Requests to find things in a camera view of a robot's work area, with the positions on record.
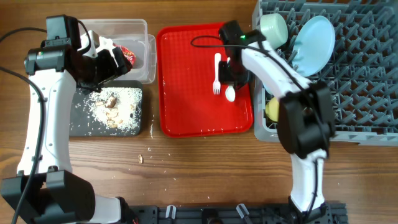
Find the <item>white plastic fork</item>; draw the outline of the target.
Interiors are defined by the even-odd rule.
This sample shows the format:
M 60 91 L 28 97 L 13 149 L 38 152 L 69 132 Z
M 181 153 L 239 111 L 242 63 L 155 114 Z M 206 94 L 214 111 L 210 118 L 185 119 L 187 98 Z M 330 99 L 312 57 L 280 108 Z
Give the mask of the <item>white plastic fork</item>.
M 221 54 L 215 53 L 214 63 L 215 63 L 215 79 L 213 82 L 213 94 L 219 95 L 221 91 L 221 83 L 219 81 L 219 63 L 221 61 Z

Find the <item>white plastic spoon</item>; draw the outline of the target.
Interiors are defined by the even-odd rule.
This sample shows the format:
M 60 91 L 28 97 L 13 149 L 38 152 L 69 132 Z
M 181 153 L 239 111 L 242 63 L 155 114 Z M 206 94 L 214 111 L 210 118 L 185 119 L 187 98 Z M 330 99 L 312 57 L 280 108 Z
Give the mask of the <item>white plastic spoon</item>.
M 234 102 L 236 98 L 236 92 L 232 85 L 228 85 L 225 91 L 225 97 L 229 102 Z

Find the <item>white napkin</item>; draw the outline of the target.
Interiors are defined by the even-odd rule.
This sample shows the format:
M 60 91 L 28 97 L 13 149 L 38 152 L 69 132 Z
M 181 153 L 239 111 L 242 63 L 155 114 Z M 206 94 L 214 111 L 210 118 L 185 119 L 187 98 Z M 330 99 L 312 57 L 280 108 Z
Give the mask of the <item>white napkin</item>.
M 99 47 L 96 48 L 97 53 L 99 53 L 102 50 L 108 50 L 109 53 L 113 55 L 113 49 L 115 48 L 116 46 L 114 45 L 111 39 L 99 36 Z

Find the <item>red snack wrapper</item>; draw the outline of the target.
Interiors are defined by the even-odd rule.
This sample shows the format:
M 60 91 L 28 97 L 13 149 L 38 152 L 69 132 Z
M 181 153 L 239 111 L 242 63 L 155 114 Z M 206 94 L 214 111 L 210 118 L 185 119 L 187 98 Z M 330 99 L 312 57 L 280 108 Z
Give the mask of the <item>red snack wrapper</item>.
M 136 61 L 136 55 L 134 52 L 130 51 L 127 47 L 118 45 L 118 44 L 113 44 L 115 47 L 118 47 L 121 49 L 122 53 L 124 56 L 127 58 L 127 60 L 131 63 L 131 65 L 135 64 Z

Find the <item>yellow plastic cup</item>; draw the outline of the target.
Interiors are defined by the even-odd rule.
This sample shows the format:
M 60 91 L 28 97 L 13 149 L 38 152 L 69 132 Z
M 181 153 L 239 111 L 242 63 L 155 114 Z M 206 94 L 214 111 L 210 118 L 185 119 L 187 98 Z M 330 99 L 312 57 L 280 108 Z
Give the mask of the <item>yellow plastic cup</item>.
M 276 97 L 273 97 L 267 104 L 265 108 L 266 116 L 274 121 L 278 122 L 279 120 L 279 101 Z

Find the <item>mint green bowl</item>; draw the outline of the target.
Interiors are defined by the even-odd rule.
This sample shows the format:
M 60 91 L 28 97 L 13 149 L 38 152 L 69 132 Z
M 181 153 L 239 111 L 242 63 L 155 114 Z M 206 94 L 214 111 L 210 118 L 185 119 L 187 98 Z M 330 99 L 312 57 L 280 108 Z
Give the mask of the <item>mint green bowl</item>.
M 284 18 L 278 13 L 261 16 L 260 30 L 274 50 L 287 42 L 287 24 Z

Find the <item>large light blue plate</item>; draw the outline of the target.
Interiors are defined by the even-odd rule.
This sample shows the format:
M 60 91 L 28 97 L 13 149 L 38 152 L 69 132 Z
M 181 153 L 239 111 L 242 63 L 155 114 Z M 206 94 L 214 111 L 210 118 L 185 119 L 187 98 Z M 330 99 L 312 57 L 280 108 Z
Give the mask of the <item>large light blue plate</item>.
M 335 47 L 335 29 L 324 16 L 311 18 L 296 37 L 292 65 L 304 77 L 318 73 L 328 63 Z

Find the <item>small light blue bowl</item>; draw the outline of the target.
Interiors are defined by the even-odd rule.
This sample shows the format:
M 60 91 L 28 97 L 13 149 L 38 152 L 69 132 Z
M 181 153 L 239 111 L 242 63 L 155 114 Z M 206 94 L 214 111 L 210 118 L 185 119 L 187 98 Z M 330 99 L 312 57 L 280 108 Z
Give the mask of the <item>small light blue bowl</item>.
M 273 93 L 271 92 L 271 89 L 268 88 L 264 83 L 262 84 L 262 87 L 265 89 L 266 93 L 269 95 L 273 95 Z

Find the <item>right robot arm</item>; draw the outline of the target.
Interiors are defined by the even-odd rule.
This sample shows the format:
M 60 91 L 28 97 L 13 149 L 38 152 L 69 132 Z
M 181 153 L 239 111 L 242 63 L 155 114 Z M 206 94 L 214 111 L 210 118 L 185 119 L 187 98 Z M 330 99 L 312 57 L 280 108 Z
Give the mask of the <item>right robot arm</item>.
M 335 134 L 329 87 L 299 75 L 258 30 L 244 33 L 237 21 L 229 21 L 218 35 L 228 58 L 220 63 L 220 82 L 238 90 L 254 75 L 278 100 L 277 134 L 292 160 L 289 203 L 301 219 L 314 215 L 325 203 L 323 163 Z

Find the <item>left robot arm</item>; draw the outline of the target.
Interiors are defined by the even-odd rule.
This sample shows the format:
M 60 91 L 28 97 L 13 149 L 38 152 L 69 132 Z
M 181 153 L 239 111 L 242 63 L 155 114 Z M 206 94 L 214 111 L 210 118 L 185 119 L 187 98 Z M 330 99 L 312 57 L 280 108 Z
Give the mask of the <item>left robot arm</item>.
M 72 171 L 69 125 L 77 88 L 100 91 L 128 73 L 131 63 L 113 44 L 93 33 L 81 42 L 82 21 L 49 16 L 47 38 L 31 49 L 21 79 L 30 86 L 27 138 L 15 177 L 1 182 L 1 196 L 26 223 L 138 223 L 122 197 L 96 195 L 93 186 Z

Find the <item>grey dishwasher rack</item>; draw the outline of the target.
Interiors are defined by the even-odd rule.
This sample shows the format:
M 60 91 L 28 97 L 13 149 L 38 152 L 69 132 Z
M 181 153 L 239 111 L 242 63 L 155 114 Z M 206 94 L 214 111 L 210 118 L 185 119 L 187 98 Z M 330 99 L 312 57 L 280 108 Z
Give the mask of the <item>grey dishwasher rack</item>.
M 311 76 L 332 93 L 335 141 L 362 145 L 397 144 L 397 2 L 396 1 L 258 1 L 253 28 L 278 13 L 287 23 L 288 42 L 278 54 L 292 63 L 300 29 L 316 16 L 335 28 L 330 61 Z

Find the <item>red serving tray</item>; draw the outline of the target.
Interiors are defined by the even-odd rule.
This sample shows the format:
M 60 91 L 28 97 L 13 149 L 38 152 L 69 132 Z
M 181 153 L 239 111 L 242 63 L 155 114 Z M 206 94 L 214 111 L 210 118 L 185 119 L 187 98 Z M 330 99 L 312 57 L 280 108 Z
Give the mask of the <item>red serving tray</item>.
M 242 133 L 253 124 L 250 88 L 245 85 L 230 102 L 213 93 L 215 54 L 226 55 L 222 48 L 193 47 L 217 44 L 220 23 L 166 27 L 156 37 L 160 127 L 171 138 Z

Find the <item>clear plastic bin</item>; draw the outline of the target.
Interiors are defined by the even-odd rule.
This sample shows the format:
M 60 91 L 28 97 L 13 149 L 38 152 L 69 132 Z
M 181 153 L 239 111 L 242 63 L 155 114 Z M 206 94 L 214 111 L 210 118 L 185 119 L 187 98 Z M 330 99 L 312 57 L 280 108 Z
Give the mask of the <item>clear plastic bin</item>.
M 142 84 L 151 84 L 156 74 L 155 37 L 147 30 L 147 22 L 143 19 L 84 19 L 88 30 L 99 36 L 111 39 L 135 54 L 136 60 L 129 73 L 117 78 L 135 80 Z

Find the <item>peanut crumb on table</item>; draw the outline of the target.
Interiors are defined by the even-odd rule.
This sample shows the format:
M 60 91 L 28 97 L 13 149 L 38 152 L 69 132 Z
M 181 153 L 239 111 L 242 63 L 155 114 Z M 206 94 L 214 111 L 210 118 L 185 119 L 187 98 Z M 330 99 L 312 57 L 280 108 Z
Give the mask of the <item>peanut crumb on table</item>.
M 144 161 L 144 160 L 143 160 L 143 157 L 142 157 L 141 155 L 139 155 L 138 160 L 139 160 L 139 163 L 140 163 L 140 164 L 142 164 L 143 161 Z

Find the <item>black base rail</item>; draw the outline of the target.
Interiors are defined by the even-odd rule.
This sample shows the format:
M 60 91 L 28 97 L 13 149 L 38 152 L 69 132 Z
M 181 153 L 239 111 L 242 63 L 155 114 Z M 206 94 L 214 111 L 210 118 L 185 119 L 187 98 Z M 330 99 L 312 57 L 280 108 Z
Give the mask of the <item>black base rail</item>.
M 248 207 L 156 207 L 135 206 L 131 210 L 137 216 L 136 223 L 153 224 L 206 224 L 206 223 L 319 223 L 348 224 L 348 212 L 344 203 L 324 203 L 313 210 L 309 218 L 299 214 L 288 204 L 268 204 Z

